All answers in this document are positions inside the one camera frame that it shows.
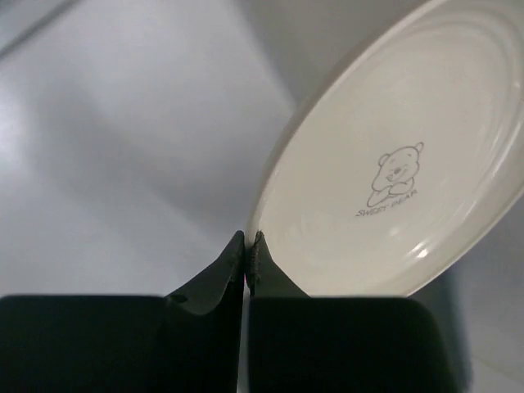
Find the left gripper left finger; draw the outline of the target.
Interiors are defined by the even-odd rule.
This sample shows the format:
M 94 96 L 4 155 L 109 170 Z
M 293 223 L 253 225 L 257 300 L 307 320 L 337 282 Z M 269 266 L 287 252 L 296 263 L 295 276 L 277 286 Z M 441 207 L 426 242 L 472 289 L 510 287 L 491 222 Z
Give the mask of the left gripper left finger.
M 244 235 L 165 296 L 1 299 L 4 392 L 234 392 Z

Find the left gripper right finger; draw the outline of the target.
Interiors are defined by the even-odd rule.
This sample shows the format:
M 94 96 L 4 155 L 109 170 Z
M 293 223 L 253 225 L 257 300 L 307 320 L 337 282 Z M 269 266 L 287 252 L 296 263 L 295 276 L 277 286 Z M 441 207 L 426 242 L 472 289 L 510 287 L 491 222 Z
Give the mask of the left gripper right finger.
M 466 392 L 472 385 L 452 273 L 407 297 L 308 296 L 257 233 L 246 283 L 251 392 Z

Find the cream bear plate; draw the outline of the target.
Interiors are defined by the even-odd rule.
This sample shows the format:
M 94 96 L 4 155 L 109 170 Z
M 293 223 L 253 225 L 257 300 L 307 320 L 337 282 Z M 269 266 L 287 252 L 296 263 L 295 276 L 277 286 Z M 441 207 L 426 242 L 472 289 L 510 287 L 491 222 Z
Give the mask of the cream bear plate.
M 523 193 L 523 4 L 429 1 L 296 112 L 246 227 L 311 296 L 408 296 Z

